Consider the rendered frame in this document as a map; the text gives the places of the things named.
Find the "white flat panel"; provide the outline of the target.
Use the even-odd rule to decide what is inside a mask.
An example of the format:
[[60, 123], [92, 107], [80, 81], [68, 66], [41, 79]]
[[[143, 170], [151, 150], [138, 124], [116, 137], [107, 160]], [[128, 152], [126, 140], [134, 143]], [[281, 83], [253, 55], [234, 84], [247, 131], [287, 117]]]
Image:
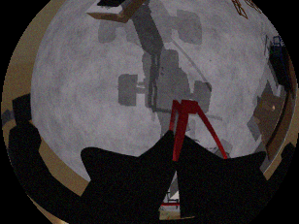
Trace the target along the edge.
[[[298, 80], [296, 80], [296, 83], [298, 83]], [[294, 109], [295, 109], [295, 104], [296, 104], [296, 92], [298, 92], [298, 89], [296, 89], [296, 88], [298, 88], [298, 84], [296, 84], [296, 83], [295, 83], [295, 99], [292, 99], [292, 96], [291, 96], [291, 120], [292, 120], [292, 118], [294, 118]], [[283, 99], [286, 99], [286, 92], [284, 92], [283, 86], [281, 89], [282, 89], [281, 97]], [[291, 124], [291, 120], [290, 120], [290, 124]], [[288, 124], [288, 128], [290, 128], [290, 124]], [[288, 132], [288, 128], [287, 128], [287, 132]], [[271, 163], [273, 162], [273, 160], [275, 160], [276, 155], [279, 154], [280, 148], [281, 148], [282, 144], [284, 143], [284, 140], [286, 140], [287, 132], [286, 132], [286, 135], [284, 135], [282, 143], [280, 143], [279, 150], [277, 150], [276, 154], [272, 156], [271, 162], [269, 162], [269, 159], [267, 158], [268, 155], [265, 155], [263, 164], [261, 164], [261, 166], [259, 167], [260, 171], [263, 172], [263, 174], [264, 174], [264, 172], [267, 172], [267, 168], [271, 167]], [[263, 143], [261, 143], [258, 150], [256, 150], [256, 151], [259, 152], [259, 151], [263, 151], [263, 150], [264, 150], [264, 146], [263, 146]]]

